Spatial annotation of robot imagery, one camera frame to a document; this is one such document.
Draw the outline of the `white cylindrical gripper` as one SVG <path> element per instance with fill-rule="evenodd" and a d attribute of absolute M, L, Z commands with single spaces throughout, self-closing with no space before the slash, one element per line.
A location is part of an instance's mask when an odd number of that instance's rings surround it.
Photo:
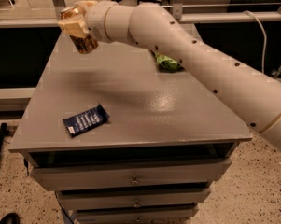
<path fill-rule="evenodd" d="M 116 2 L 94 0 L 77 1 L 76 5 L 86 12 L 86 17 L 76 15 L 71 18 L 59 20 L 59 27 L 67 34 L 78 38 L 85 38 L 89 32 L 91 36 L 101 42 L 112 43 L 113 39 L 107 33 L 106 17 L 109 10 L 116 6 Z"/>

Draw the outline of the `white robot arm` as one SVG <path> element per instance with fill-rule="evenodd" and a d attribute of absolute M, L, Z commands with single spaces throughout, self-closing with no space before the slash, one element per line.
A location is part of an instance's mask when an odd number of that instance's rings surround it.
<path fill-rule="evenodd" d="M 61 10 L 58 24 L 73 37 L 120 42 L 172 58 L 281 151 L 281 82 L 194 38 L 163 7 L 79 1 Z"/>

